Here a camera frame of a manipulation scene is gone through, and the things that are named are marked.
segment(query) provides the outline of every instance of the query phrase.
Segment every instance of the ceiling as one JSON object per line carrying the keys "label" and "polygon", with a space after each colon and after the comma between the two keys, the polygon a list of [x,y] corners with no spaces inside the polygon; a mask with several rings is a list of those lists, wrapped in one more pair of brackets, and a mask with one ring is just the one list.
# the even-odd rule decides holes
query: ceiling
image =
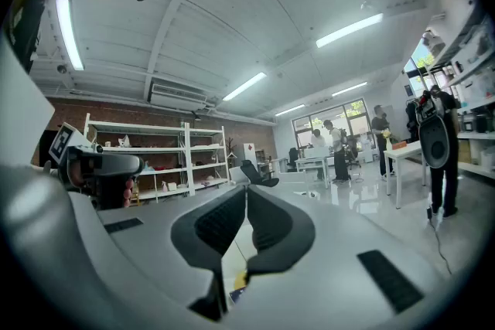
{"label": "ceiling", "polygon": [[[48,0],[30,72],[45,95],[145,103],[153,82],[172,83],[205,93],[217,111],[261,118],[329,87],[364,79],[368,85],[391,83],[438,3],[72,0],[85,70],[69,65],[60,74],[56,67],[68,57],[54,1]],[[316,48],[317,39],[378,12],[384,13],[382,23]],[[268,78],[229,102],[221,100],[260,71]]]}

